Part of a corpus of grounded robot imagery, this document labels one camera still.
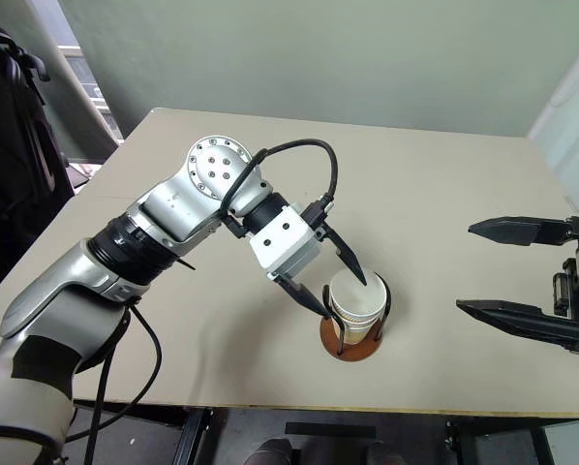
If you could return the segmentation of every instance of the table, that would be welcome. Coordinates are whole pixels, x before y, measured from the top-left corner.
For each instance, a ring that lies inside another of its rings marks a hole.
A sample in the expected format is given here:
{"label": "table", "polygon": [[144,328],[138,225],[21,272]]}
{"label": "table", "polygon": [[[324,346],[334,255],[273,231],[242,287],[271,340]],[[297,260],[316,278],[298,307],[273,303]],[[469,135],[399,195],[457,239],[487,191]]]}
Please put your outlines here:
{"label": "table", "polygon": [[[164,348],[148,403],[473,415],[579,416],[579,356],[517,338],[455,307],[503,298],[552,308],[552,275],[573,244],[499,245],[467,233],[502,215],[565,218],[571,210],[530,140],[352,126],[156,108],[72,199],[0,286],[10,301],[81,237],[93,235],[184,163],[200,137],[224,134],[252,152],[300,138],[326,140],[339,158],[329,223],[361,264],[380,273],[394,308],[378,351],[347,363],[320,342],[320,318],[259,268],[246,240],[219,229],[173,266],[140,310]],[[316,148],[266,160],[266,180],[306,205],[328,182]],[[315,293],[343,267],[334,247],[299,278]],[[127,402],[147,379],[151,342],[132,321],[109,376],[107,400]],[[95,396],[99,369],[75,378]]]}

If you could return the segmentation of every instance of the beige table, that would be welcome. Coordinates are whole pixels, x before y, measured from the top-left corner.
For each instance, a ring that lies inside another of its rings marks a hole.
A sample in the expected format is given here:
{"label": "beige table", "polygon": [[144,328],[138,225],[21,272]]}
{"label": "beige table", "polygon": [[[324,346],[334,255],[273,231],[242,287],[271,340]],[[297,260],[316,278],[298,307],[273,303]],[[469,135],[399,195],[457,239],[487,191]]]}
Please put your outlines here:
{"label": "beige table", "polygon": [[[265,278],[246,240],[219,230],[187,257],[196,272],[174,266],[140,305],[164,348],[145,402],[579,416],[579,356],[500,332],[454,304],[492,297],[552,307],[552,275],[573,246],[497,245],[467,233],[505,214],[571,214],[525,139],[156,109],[2,283],[0,319],[46,266],[177,171],[190,145],[210,134],[252,151],[299,138],[330,142],[340,175],[329,222],[387,279],[394,308],[372,357],[339,361],[321,346],[320,319]],[[306,204],[325,189],[328,161],[298,149],[262,172],[290,202]],[[300,278],[319,292],[341,267],[328,245]],[[153,361],[133,321],[107,398],[130,400]],[[75,396],[93,398],[98,374],[77,376]]]}

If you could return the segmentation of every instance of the black cable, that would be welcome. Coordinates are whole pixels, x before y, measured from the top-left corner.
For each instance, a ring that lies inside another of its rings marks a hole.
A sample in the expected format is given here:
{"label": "black cable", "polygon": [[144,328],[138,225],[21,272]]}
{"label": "black cable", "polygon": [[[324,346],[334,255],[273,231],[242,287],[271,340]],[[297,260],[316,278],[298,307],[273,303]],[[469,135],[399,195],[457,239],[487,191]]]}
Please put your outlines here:
{"label": "black cable", "polygon": [[[99,430],[106,428],[107,426],[109,426],[111,424],[114,424],[116,421],[118,421],[119,419],[121,419],[122,417],[124,417],[126,414],[128,414],[130,412],[130,410],[138,403],[138,401],[141,400],[141,397],[143,397],[147,393],[147,391],[150,389],[150,387],[154,383],[154,380],[156,380],[156,376],[158,375],[158,372],[161,369],[161,362],[163,361],[163,352],[161,351],[161,343],[159,342],[158,337],[156,336],[156,333],[154,332],[154,329],[152,329],[152,327],[147,323],[147,321],[145,321],[143,316],[138,312],[137,308],[134,305],[129,305],[128,308],[131,312],[133,312],[133,314],[135,314],[135,317],[137,317],[137,319],[139,320],[139,322],[141,323],[143,328],[145,328],[145,330],[149,334],[150,339],[152,339],[152,342],[154,343],[154,349],[156,350],[156,364],[154,365],[154,370],[152,371],[152,374],[150,375],[149,379],[147,380],[147,383],[145,383],[145,386],[141,389],[141,391],[137,394],[137,396],[133,399],[133,401],[130,404],[128,404],[127,406],[125,406],[122,410],[120,410],[113,417],[100,423],[100,425],[98,427]],[[85,431],[81,431],[79,433],[72,434],[66,438],[66,442],[70,443],[71,441],[76,441],[77,439],[84,438],[89,433],[90,433],[90,430],[87,429]]]}
{"label": "black cable", "polygon": [[260,150],[255,157],[249,162],[246,168],[240,173],[238,178],[235,182],[231,185],[227,193],[223,196],[223,200],[221,201],[221,205],[219,206],[219,210],[221,211],[222,215],[226,215],[229,203],[231,198],[235,195],[238,191],[242,183],[244,183],[245,179],[251,174],[251,171],[259,165],[265,158],[269,157],[273,153],[282,152],[284,150],[288,150],[290,148],[300,147],[304,145],[314,145],[317,147],[323,148],[326,153],[328,154],[328,158],[330,159],[330,184],[328,185],[328,190],[323,195],[324,206],[332,202],[333,198],[335,197],[335,191],[337,190],[337,177],[339,173],[339,168],[337,165],[337,155],[335,155],[335,151],[332,147],[323,140],[319,139],[299,139],[293,140],[291,142],[282,143],[281,145],[277,145],[272,148],[263,148]]}
{"label": "black cable", "polygon": [[98,439],[98,430],[100,429],[100,415],[103,412],[103,405],[105,404],[105,392],[107,391],[108,370],[111,367],[113,354],[115,348],[108,351],[103,363],[103,371],[100,374],[100,382],[98,382],[98,392],[96,393],[96,405],[94,406],[94,413],[92,414],[92,424],[89,428],[89,439],[87,440],[87,447],[85,448],[85,458],[83,465],[92,465],[94,461],[94,449],[96,448],[96,439]]}

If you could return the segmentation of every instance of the round wooden base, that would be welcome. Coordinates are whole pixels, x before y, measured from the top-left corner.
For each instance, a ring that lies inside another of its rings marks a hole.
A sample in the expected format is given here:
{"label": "round wooden base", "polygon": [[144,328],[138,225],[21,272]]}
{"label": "round wooden base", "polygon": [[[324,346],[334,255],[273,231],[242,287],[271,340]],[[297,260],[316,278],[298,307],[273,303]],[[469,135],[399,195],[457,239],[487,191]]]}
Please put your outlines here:
{"label": "round wooden base", "polygon": [[380,340],[376,341],[374,338],[378,334],[381,326],[381,320],[377,320],[365,336],[365,339],[358,344],[344,344],[344,350],[340,355],[337,354],[339,349],[339,339],[335,334],[335,329],[332,324],[332,319],[321,319],[320,322],[320,338],[326,351],[333,357],[343,361],[359,361],[370,356],[380,346]]}

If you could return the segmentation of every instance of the robotic arm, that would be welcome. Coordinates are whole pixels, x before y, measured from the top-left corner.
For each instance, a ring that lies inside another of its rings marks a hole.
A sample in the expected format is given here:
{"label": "robotic arm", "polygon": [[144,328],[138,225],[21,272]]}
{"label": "robotic arm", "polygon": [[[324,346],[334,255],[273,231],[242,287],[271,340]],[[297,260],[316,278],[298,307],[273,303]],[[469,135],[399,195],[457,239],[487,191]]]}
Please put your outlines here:
{"label": "robotic arm", "polygon": [[[328,191],[302,211],[259,173],[267,156],[301,145],[323,148],[331,161]],[[198,140],[176,175],[81,240],[7,309],[0,328],[0,463],[52,463],[59,457],[73,412],[75,373],[104,360],[126,331],[126,306],[221,223],[237,237],[250,237],[270,280],[328,318],[328,310],[292,278],[328,238],[365,284],[355,254],[325,222],[336,182],[334,151],[321,140],[289,142],[253,158],[234,139]]]}

